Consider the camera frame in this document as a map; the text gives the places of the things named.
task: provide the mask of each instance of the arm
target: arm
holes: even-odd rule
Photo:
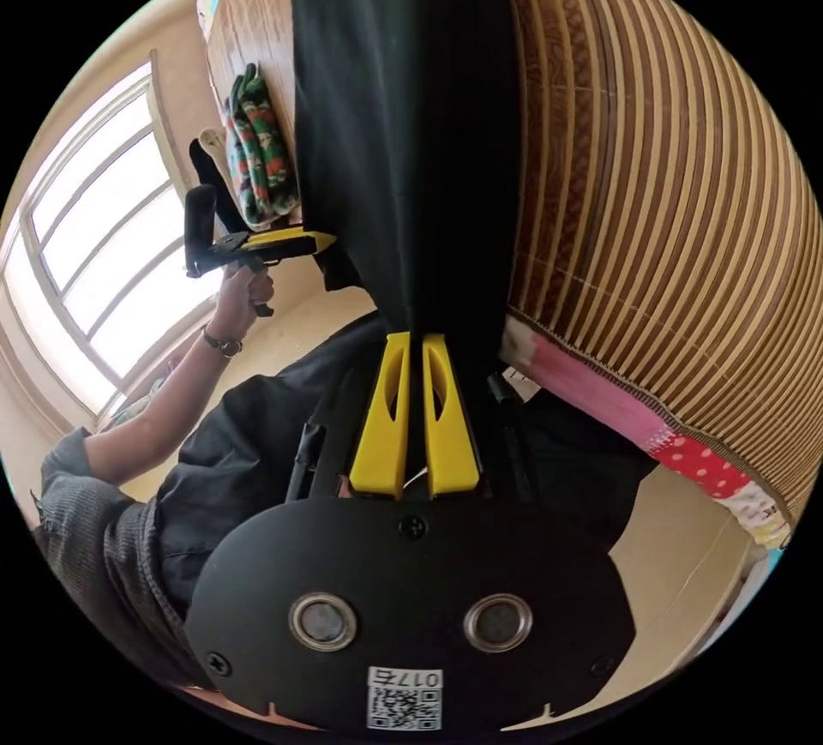
[[[243,341],[257,304],[273,295],[266,272],[241,268],[223,281],[213,319],[215,339]],[[92,475],[123,485],[165,462],[200,420],[229,360],[198,337],[145,411],[116,428],[85,440]]]

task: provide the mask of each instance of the window frame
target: window frame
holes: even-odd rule
[[[91,344],[93,336],[117,309],[119,304],[161,262],[183,247],[182,228],[180,236],[173,243],[166,245],[163,250],[153,256],[151,261],[141,267],[141,269],[134,276],[132,276],[131,279],[123,285],[123,287],[120,288],[111,301],[106,304],[105,308],[100,313],[99,318],[89,328],[87,333],[83,332],[80,326],[72,318],[68,308],[63,303],[72,286],[83,275],[86,268],[97,256],[97,254],[108,242],[111,241],[114,235],[123,229],[141,210],[169,189],[173,189],[175,193],[177,193],[177,197],[180,200],[183,199],[184,194],[180,191],[180,184],[185,183],[185,179],[182,172],[177,170],[175,160],[169,159],[168,154],[165,153],[165,147],[167,146],[168,141],[165,136],[165,126],[162,124],[162,120],[157,117],[157,97],[153,87],[153,70],[153,62],[151,60],[145,62],[130,74],[126,75],[119,83],[112,86],[108,92],[99,97],[95,103],[93,103],[91,107],[87,108],[73,123],[71,128],[69,128],[66,134],[63,135],[63,137],[61,137],[61,139],[56,143],[55,147],[46,156],[44,163],[33,175],[30,184],[27,186],[24,199],[19,209],[15,212],[13,224],[9,227],[6,237],[3,240],[3,260],[2,263],[0,263],[0,280],[3,283],[4,290],[9,295],[9,299],[12,297],[12,290],[6,274],[6,257],[12,250],[12,246],[17,242],[17,238],[19,236],[26,252],[29,266],[32,269],[33,277],[36,280],[39,289],[42,291],[51,312],[54,314],[63,329],[69,334],[69,337],[81,353],[114,387],[115,390],[113,394],[106,401],[102,409],[100,411],[91,410],[89,406],[77,396],[75,391],[69,387],[66,381],[59,375],[58,367],[52,366],[50,362],[42,355],[37,343],[33,341],[27,326],[23,323],[20,312],[15,307],[14,301],[9,303],[16,323],[19,325],[22,334],[25,336],[28,344],[32,347],[33,352],[37,355],[40,362],[47,368],[49,373],[58,382],[60,387],[65,390],[69,397],[89,416],[90,419],[97,423],[97,425],[102,424],[105,420],[115,415],[125,406],[129,405],[132,401],[134,401],[135,396],[140,395],[141,390],[147,384],[150,385],[151,382],[157,378],[158,374],[161,372],[161,366],[165,365],[165,361],[172,355],[177,355],[181,350],[181,346],[191,340],[192,334],[202,325],[205,319],[213,311],[215,305],[214,297],[210,297],[198,304],[188,314],[172,325],[162,337],[154,342],[123,376],[120,376],[96,352]],[[132,81],[124,86],[124,83],[131,77],[134,77]],[[108,121],[118,114],[123,108],[130,105],[143,95],[147,96],[148,110],[151,115],[151,122],[149,125],[141,128],[129,139],[121,143],[118,148],[110,153],[106,159],[97,165],[95,169],[84,178],[83,182],[74,191],[72,196],[65,202],[65,204],[61,206],[60,211],[51,222],[50,227],[43,234],[42,239],[39,239],[34,225],[34,212],[56,177],[59,176],[60,172],[69,163],[74,154],[97,130],[103,129]],[[101,100],[104,104],[102,107],[99,107]],[[77,125],[80,123],[84,124],[77,129]],[[86,188],[116,159],[136,145],[137,142],[150,134],[154,135],[155,141],[158,144],[168,178],[162,183],[162,185],[141,199],[140,203],[129,210],[125,216],[123,216],[115,225],[112,226],[112,228],[108,229],[103,238],[99,240],[84,257],[82,264],[76,269],[75,273],[67,281],[66,285],[62,289],[59,288],[57,286],[57,281],[52,277],[48,264],[43,256],[45,246],[49,243],[49,240],[55,230],[59,227],[61,221],[68,215],[71,208],[81,199]]]

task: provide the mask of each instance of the sticker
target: sticker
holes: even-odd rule
[[[369,709],[372,730],[440,730],[443,672],[404,668],[369,668]]]

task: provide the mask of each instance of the striped bamboo surface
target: striped bamboo surface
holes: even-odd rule
[[[513,0],[512,311],[719,445],[797,517],[823,457],[823,223],[732,57],[670,0]],[[220,97],[258,62],[294,146],[291,0],[220,0]]]

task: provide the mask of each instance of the hand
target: hand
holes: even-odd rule
[[[206,325],[209,336],[223,341],[242,342],[255,324],[256,305],[274,296],[272,278],[267,270],[254,273],[251,268],[227,268],[217,298],[217,309]]]

